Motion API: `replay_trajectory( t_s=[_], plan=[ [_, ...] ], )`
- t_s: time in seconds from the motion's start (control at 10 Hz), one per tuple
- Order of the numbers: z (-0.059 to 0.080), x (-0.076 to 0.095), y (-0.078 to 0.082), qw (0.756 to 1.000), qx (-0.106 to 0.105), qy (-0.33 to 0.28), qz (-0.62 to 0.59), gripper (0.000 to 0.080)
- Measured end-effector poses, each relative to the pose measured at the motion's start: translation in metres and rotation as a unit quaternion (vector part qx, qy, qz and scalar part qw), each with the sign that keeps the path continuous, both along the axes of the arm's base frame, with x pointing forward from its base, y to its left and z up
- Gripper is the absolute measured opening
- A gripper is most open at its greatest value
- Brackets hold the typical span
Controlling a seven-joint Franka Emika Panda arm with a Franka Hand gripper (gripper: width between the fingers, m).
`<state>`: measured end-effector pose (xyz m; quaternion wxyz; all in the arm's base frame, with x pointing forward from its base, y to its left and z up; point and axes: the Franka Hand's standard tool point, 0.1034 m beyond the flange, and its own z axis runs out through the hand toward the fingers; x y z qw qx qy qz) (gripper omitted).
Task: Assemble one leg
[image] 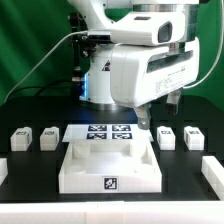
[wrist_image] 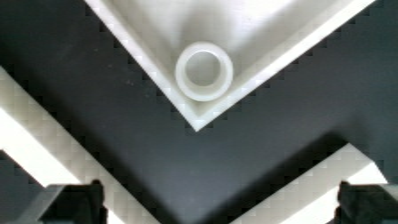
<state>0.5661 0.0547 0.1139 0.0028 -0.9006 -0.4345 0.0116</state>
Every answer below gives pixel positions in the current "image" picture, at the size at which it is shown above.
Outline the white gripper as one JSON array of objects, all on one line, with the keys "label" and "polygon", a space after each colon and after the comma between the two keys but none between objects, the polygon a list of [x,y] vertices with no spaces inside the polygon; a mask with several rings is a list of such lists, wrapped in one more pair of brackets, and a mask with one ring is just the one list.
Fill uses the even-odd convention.
[{"label": "white gripper", "polygon": [[143,47],[121,44],[114,48],[111,56],[111,97],[119,105],[137,107],[134,111],[138,127],[148,130],[150,107],[146,103],[169,93],[167,110],[170,115],[176,115],[182,94],[180,88],[194,82],[198,70],[198,39],[187,42],[184,51],[176,54],[169,51],[168,45]]}]

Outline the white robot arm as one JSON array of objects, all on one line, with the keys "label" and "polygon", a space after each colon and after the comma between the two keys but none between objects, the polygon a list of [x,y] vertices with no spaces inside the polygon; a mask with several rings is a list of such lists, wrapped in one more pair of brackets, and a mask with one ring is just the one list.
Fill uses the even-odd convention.
[{"label": "white robot arm", "polygon": [[196,80],[199,0],[67,0],[83,17],[79,38],[90,59],[80,100],[101,110],[132,108],[150,127],[151,102],[165,96],[175,114]]}]

